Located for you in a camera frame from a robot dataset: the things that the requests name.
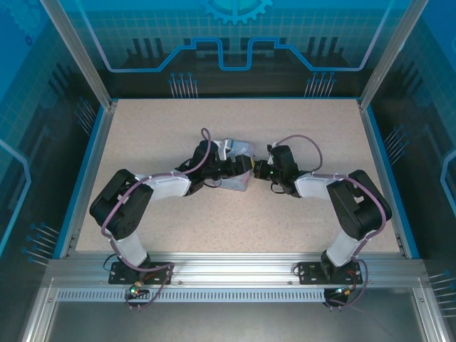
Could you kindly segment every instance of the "mounting plate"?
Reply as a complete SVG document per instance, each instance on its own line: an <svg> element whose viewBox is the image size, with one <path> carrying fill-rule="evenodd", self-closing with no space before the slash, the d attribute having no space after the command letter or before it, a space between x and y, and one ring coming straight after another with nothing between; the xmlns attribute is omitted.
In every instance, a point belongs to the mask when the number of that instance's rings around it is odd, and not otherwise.
<svg viewBox="0 0 456 342"><path fill-rule="evenodd" d="M151 263L152 267L159 267L169 264L169 262L154 262ZM166 278L167 272L169 269L162 269L157 271L149 279L144 280L144 285L161 285ZM135 281L138 281L140 278L140 272L135 271L125 265L123 262L117 261L113 262L111 265L110 275L108 283L112 285L133 285ZM166 284L171 283L171 277L168 279Z"/></svg>
<svg viewBox="0 0 456 342"><path fill-rule="evenodd" d="M326 278L320 262L300 262L294 267L294 273L299 277L300 285L351 285L353 279L347 275L348 271L358 272L356 284L363 283L358 262L349 262L330 281Z"/></svg>

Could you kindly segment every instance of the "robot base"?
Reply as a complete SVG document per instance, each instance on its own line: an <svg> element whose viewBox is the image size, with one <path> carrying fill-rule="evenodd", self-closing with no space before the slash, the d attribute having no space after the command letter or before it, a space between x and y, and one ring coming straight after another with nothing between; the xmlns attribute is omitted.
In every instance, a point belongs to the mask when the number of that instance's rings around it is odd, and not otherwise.
<svg viewBox="0 0 456 342"><path fill-rule="evenodd" d="M151 263L150 268L158 267L162 265L169 264L167 262L154 262ZM162 269L160 271L156 271L155 273L149 273L144 279L144 285L161 285L166 278L166 272L168 269ZM172 276L168 279L166 284L171 283ZM134 284L136 281L140 280L140 272L135 271L125 265L121 261L113 262L111 265L110 276L108 279L108 283L112 285L131 285Z"/></svg>
<svg viewBox="0 0 456 342"><path fill-rule="evenodd" d="M349 262L342 266L328 280L321 262L300 262L294 267L294 273L299 277L300 285L352 285L353 278L349 275L349 271L354 272L356 285L363 283L363 276L358 262Z"/></svg>

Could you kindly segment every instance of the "metal rail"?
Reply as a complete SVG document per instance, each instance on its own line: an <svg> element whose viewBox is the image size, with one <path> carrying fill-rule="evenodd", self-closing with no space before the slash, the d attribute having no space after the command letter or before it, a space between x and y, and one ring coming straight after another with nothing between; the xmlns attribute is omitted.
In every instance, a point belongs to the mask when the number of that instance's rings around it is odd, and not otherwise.
<svg viewBox="0 0 456 342"><path fill-rule="evenodd" d="M50 260L42 286L53 282L61 288L125 287L108 285L109 273L102 268L107 254L73 255ZM159 253L156 262L176 263L173 288L336 288L328 285L300 285L292 273L300 261L319 261L319 253ZM413 288L428 286L422 260L404 259L394 254L364 254L369 268L369 288Z"/></svg>

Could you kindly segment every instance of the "work surface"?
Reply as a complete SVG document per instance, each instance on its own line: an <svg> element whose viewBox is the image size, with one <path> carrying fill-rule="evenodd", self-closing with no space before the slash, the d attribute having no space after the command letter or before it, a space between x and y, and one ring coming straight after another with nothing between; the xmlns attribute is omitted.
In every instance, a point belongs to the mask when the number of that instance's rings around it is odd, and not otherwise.
<svg viewBox="0 0 456 342"><path fill-rule="evenodd" d="M119 169L149 175L168 172L190 158L202 139L254 143L256 159L266 145L292 134L321 148L321 173L365 170L380 188L371 149L355 100L180 99L119 100L90 203ZM318 153L303 139L288 141L301 170L318 165ZM154 252L322 252L340 231L330 201L276 195L270 183L249 180L246 192L204 187L189 197L154 202L137 229ZM100 227L85 216L78 251L110 251ZM366 252L397 252L389 222Z"/></svg>

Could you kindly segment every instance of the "glass panel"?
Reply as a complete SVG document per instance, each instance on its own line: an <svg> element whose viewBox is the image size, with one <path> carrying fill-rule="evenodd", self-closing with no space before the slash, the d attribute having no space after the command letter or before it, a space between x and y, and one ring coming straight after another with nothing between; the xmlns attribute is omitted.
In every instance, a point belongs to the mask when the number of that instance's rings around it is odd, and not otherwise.
<svg viewBox="0 0 456 342"><path fill-rule="evenodd" d="M0 331L17 341L99 104L39 1L0 4L0 44Z"/></svg>
<svg viewBox="0 0 456 342"><path fill-rule="evenodd" d="M455 16L453 1L429 2L372 102L431 276L445 269L456 274L456 32L450 29ZM451 307L452 300L442 306ZM449 322L455 330L454 319Z"/></svg>
<svg viewBox="0 0 456 342"><path fill-rule="evenodd" d="M63 6L113 97L325 97L361 94L408 2L65 0Z"/></svg>

